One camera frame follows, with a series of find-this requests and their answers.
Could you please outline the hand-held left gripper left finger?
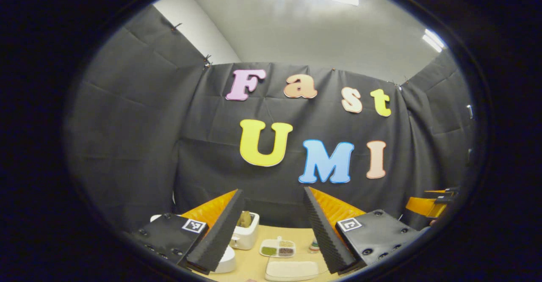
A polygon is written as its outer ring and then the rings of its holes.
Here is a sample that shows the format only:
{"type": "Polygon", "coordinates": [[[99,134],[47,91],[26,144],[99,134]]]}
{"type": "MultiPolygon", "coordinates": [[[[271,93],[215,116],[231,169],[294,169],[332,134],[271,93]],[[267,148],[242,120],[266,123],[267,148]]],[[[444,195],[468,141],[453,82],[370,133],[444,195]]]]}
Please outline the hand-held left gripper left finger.
{"type": "Polygon", "coordinates": [[[235,189],[184,214],[161,214],[129,237],[139,251],[169,267],[209,274],[229,246],[244,207],[243,191],[235,189]]]}

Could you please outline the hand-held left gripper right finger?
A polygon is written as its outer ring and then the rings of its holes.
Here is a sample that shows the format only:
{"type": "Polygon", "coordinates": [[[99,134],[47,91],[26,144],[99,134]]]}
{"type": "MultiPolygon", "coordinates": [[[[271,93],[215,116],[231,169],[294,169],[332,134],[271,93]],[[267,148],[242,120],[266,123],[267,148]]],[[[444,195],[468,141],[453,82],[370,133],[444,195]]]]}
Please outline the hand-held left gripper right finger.
{"type": "Polygon", "coordinates": [[[372,266],[396,255],[424,233],[384,210],[364,212],[312,187],[304,188],[304,206],[331,274],[372,266]]]}

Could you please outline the white rice cooker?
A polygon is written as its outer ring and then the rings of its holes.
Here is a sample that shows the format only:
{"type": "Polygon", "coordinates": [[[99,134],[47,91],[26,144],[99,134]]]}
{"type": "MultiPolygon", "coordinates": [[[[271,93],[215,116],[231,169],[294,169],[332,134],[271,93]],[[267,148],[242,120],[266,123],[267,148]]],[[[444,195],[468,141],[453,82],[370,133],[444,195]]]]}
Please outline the white rice cooker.
{"type": "Polygon", "coordinates": [[[171,263],[200,274],[230,272],[235,253],[208,222],[166,213],[153,215],[137,232],[145,247],[171,263]]]}

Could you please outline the cream box of white rice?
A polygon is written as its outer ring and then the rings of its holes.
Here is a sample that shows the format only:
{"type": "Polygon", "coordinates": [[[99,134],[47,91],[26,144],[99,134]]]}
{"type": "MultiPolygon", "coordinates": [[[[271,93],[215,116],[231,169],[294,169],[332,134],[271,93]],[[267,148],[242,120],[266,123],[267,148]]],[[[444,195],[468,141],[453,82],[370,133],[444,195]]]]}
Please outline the cream box of white rice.
{"type": "Polygon", "coordinates": [[[265,280],[270,282],[300,282],[320,274],[314,261],[271,261],[265,269],[265,280]]]}

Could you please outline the white toaster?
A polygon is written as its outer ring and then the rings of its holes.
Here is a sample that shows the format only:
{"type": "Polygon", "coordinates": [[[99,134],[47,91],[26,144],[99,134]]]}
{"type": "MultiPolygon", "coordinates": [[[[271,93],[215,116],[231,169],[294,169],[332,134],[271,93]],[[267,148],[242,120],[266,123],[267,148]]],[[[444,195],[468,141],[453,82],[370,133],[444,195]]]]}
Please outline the white toaster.
{"type": "Polygon", "coordinates": [[[233,249],[250,250],[255,246],[257,234],[259,232],[260,215],[247,211],[250,214],[250,225],[247,227],[235,227],[229,246],[233,249]]]}

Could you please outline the white divided bean dish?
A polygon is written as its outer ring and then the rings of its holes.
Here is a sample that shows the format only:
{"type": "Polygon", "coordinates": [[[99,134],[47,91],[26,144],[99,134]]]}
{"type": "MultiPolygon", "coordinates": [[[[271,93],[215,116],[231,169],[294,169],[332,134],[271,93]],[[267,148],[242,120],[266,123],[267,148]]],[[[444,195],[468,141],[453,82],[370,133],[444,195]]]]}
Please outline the white divided bean dish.
{"type": "Polygon", "coordinates": [[[289,258],[296,254],[296,244],[290,240],[283,240],[281,236],[276,239],[265,239],[261,242],[259,253],[264,257],[289,258]]]}

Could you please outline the black backdrop cloth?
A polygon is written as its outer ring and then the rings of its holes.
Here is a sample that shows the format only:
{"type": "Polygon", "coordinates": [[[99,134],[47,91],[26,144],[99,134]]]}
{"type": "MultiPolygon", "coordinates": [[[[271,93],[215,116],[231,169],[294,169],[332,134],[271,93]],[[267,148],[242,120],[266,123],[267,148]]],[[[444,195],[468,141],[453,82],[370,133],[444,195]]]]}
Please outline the black backdrop cloth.
{"type": "Polygon", "coordinates": [[[69,162],[121,230],[235,189],[261,224],[308,228],[303,173],[359,209],[423,228],[404,213],[409,197],[470,180],[478,122],[448,52],[401,86],[316,66],[205,66],[148,6],[80,80],[65,122],[69,162]]]}

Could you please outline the small ceiling light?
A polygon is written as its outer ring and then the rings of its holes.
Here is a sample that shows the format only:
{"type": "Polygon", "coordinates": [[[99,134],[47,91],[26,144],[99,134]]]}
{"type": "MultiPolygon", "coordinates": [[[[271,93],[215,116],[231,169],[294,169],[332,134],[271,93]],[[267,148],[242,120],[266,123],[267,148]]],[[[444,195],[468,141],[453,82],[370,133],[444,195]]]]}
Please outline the small ceiling light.
{"type": "Polygon", "coordinates": [[[436,52],[441,53],[445,48],[445,43],[429,29],[424,30],[424,35],[422,35],[422,40],[430,45],[436,52]]]}

